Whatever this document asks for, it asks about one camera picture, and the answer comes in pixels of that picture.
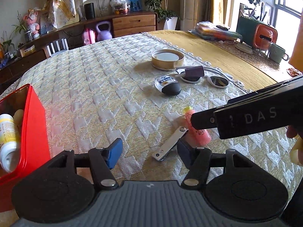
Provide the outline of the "person right hand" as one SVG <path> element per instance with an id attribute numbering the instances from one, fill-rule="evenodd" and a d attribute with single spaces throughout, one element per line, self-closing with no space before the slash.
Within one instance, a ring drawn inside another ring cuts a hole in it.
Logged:
<path id="1" fill-rule="evenodd" d="M 290 150 L 291 162 L 302 166 L 302 126 L 289 125 L 286 135 L 288 138 L 296 138 L 295 145 Z"/>

